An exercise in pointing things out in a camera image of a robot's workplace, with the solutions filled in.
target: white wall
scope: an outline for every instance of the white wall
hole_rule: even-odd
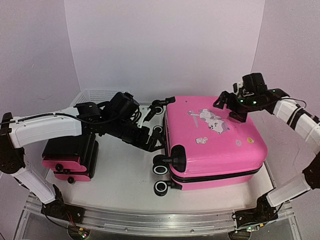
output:
[[[248,74],[264,0],[65,0],[81,89],[217,95]]]
[[[0,115],[63,109],[80,91],[71,53],[64,1],[0,0]],[[26,146],[44,173],[44,142]],[[6,174],[0,179],[0,232],[9,240],[28,191]]]
[[[319,41],[320,1],[266,1],[253,72],[262,72],[270,88],[307,101],[307,111],[318,116]],[[268,161],[278,185],[308,166],[314,155],[293,130],[266,112],[254,116],[268,145]],[[304,240],[320,238],[319,199],[316,189],[292,201]]]

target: white arm segment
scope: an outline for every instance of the white arm segment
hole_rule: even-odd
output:
[[[266,196],[271,207],[276,207],[285,201],[288,201],[311,188],[307,184],[303,173],[298,174],[294,178],[278,186]]]
[[[290,116],[298,108],[296,104],[294,100],[284,98],[276,103],[273,114],[287,123]],[[294,130],[305,140],[315,154],[320,152],[320,125],[311,117],[303,114],[296,123]]]
[[[68,107],[64,110],[56,111],[78,116],[79,112],[75,107]],[[81,122],[67,116],[43,116],[34,119],[18,122],[25,117],[14,117],[9,127],[12,129],[9,136],[15,149],[21,148],[27,144],[48,140],[63,136],[81,135]]]
[[[52,184],[47,182],[28,161],[25,161],[25,168],[21,168],[11,176],[23,183],[42,203],[48,204],[56,199]]]
[[[75,107],[68,107],[56,113],[75,117],[79,115]],[[15,149],[42,140],[82,134],[81,122],[71,117],[50,115],[18,122],[23,118],[25,117],[14,117],[15,123],[9,125],[11,128],[9,136]],[[25,168],[21,168],[11,176],[23,183],[42,203],[48,204],[55,200],[56,193],[52,184],[47,182],[28,161],[25,161]]]
[[[297,103],[291,99],[283,99],[277,102],[273,114],[283,120],[285,123],[288,122],[290,116],[299,111],[301,107],[297,106]],[[307,114],[301,115],[296,123],[294,129],[306,143],[311,147],[315,154],[320,151],[320,126]],[[303,194],[311,189],[305,180],[303,173],[298,174],[291,180],[287,181],[283,185],[273,189],[266,196],[271,207],[276,207],[285,201],[293,199],[294,197]]]

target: robotic arm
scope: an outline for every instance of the robotic arm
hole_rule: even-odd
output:
[[[135,147],[153,152],[164,147],[156,128],[143,126],[166,101],[155,102],[144,111],[129,93],[118,92],[111,101],[79,103],[56,112],[28,117],[5,113],[0,123],[0,171],[12,175],[43,203],[42,211],[51,217],[74,223],[83,219],[84,209],[65,204],[58,187],[47,182],[24,160],[24,146],[63,136],[109,134]]]
[[[278,218],[276,206],[311,189],[320,189],[320,121],[281,89],[268,89],[261,73],[252,73],[233,85],[234,93],[224,91],[214,107],[231,110],[229,117],[245,122],[249,112],[267,110],[296,131],[316,154],[311,164],[283,185],[257,199],[256,208],[235,212],[238,229],[259,225]]]

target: white plastic basket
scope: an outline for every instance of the white plastic basket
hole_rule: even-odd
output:
[[[128,92],[128,90],[123,89],[106,89],[106,88],[96,88],[96,89],[85,89],[81,91],[71,102],[70,106],[73,107],[76,104],[85,102],[94,102],[96,104],[110,101],[113,96],[118,92]]]

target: white backdrop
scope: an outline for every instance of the white backdrop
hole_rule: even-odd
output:
[[[218,95],[249,74],[264,0],[65,0],[80,88]]]
[[[80,91],[64,1],[0,0],[0,116],[30,116],[64,109]],[[45,141],[25,147],[25,159],[42,174]],[[29,191],[3,174],[0,232],[13,239]]]

